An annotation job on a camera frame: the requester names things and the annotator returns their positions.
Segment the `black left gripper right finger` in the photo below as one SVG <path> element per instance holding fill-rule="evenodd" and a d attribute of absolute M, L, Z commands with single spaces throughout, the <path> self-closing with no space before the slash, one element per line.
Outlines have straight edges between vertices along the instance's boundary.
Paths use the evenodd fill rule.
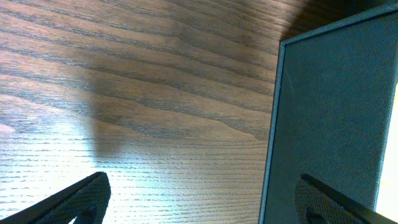
<path fill-rule="evenodd" d="M 308 174 L 295 188 L 300 224 L 397 224 Z"/>

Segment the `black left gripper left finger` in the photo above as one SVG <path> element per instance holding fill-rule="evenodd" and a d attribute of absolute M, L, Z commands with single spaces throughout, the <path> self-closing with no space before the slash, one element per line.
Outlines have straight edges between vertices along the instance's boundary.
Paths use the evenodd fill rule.
<path fill-rule="evenodd" d="M 95 172 L 1 224 L 102 224 L 110 196 L 107 174 Z"/>

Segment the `dark green box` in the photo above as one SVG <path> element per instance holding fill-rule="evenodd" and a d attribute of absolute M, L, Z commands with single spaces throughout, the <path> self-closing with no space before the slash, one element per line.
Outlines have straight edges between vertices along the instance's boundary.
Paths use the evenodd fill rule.
<path fill-rule="evenodd" d="M 260 223 L 301 223 L 305 175 L 374 210 L 397 85 L 397 2 L 280 43 Z"/>

